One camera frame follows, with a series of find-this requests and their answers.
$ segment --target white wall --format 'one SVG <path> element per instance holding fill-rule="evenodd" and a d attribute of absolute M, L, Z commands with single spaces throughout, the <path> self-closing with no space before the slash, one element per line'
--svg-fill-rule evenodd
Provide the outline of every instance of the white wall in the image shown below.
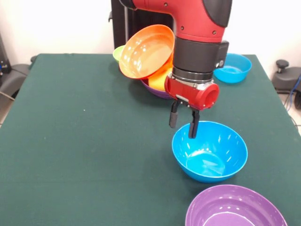
<path fill-rule="evenodd" d="M 0 32 L 11 63 L 38 53 L 111 53 L 110 0 L 0 0 Z M 301 2 L 233 0 L 229 52 L 257 54 L 269 76 L 275 61 L 301 66 Z"/>

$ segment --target purple bowl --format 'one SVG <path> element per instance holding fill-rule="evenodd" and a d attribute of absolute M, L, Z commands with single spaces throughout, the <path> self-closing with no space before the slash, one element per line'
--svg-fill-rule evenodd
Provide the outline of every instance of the purple bowl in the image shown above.
<path fill-rule="evenodd" d="M 185 226 L 287 226 L 279 210 L 245 187 L 220 185 L 198 194 L 190 204 Z"/>
<path fill-rule="evenodd" d="M 142 84 L 146 87 L 146 89 L 151 92 L 152 94 L 160 97 L 160 98 L 163 98 L 163 99 L 172 99 L 172 97 L 166 93 L 165 91 L 160 91 L 160 90 L 157 90 L 157 89 L 153 89 L 151 88 L 149 85 L 148 85 L 148 81 L 147 80 L 141 80 Z"/>

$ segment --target floor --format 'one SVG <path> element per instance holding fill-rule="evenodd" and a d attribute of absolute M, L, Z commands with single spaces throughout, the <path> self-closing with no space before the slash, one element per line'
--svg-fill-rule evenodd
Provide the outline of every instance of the floor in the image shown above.
<path fill-rule="evenodd" d="M 285 94 L 280 94 L 279 95 L 280 99 L 282 100 L 282 102 L 285 102 L 285 99 L 287 97 L 287 95 Z M 11 108 L 11 106 L 13 105 L 13 101 L 7 99 L 3 106 L 1 106 L 0 109 L 0 128 L 7 116 L 7 114 L 9 113 L 9 110 Z M 288 114 L 296 121 L 297 125 L 301 125 L 301 110 L 296 110 L 294 104 L 292 104 L 291 109 L 289 110 Z"/>

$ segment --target table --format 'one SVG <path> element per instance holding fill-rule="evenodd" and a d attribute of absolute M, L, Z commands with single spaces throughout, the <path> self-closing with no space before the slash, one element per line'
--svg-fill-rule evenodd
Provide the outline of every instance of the table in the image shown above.
<path fill-rule="evenodd" d="M 301 224 L 301 138 L 258 59 L 201 113 L 236 130 L 249 158 L 223 184 L 253 189 Z M 6 226 L 183 226 L 205 188 L 171 150 L 171 100 L 124 77 L 111 55 L 39 55 L 0 129 Z M 179 109 L 178 128 L 191 121 Z"/>

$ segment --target bowl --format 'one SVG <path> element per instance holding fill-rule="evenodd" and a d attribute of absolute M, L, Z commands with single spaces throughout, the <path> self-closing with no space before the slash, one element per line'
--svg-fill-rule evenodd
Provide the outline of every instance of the bowl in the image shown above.
<path fill-rule="evenodd" d="M 210 187 L 198 194 L 185 226 L 287 226 L 280 211 L 261 194 L 235 185 Z"/>
<path fill-rule="evenodd" d="M 214 75 L 225 83 L 238 83 L 246 78 L 252 62 L 245 56 L 228 53 L 223 68 L 216 69 Z"/>
<path fill-rule="evenodd" d="M 121 58 L 121 54 L 122 54 L 122 51 L 124 49 L 125 46 L 119 46 L 118 48 L 116 48 L 114 51 L 113 51 L 113 57 L 114 59 L 117 61 L 117 63 L 119 63 L 119 60 Z"/>
<path fill-rule="evenodd" d="M 190 124 L 174 135 L 176 160 L 191 178 L 216 183 L 238 173 L 246 164 L 248 150 L 242 137 L 231 128 L 213 121 L 200 121 L 195 139 L 188 137 Z"/>
<path fill-rule="evenodd" d="M 148 85 L 149 87 L 165 91 L 165 80 L 166 77 L 172 72 L 173 70 L 173 56 L 168 59 L 168 61 L 154 74 L 148 77 Z"/>
<path fill-rule="evenodd" d="M 172 56 L 174 33 L 165 25 L 152 25 L 137 32 L 121 54 L 121 72 L 131 79 L 145 79 Z"/>
<path fill-rule="evenodd" d="M 151 88 L 148 85 L 148 80 L 147 79 L 143 79 L 143 80 L 141 80 L 141 82 L 150 93 L 152 93 L 152 94 L 154 94 L 154 95 L 156 95 L 160 98 L 163 98 L 163 99 L 172 99 L 172 97 L 168 93 L 166 93 L 165 91 L 161 91 L 161 90 Z"/>

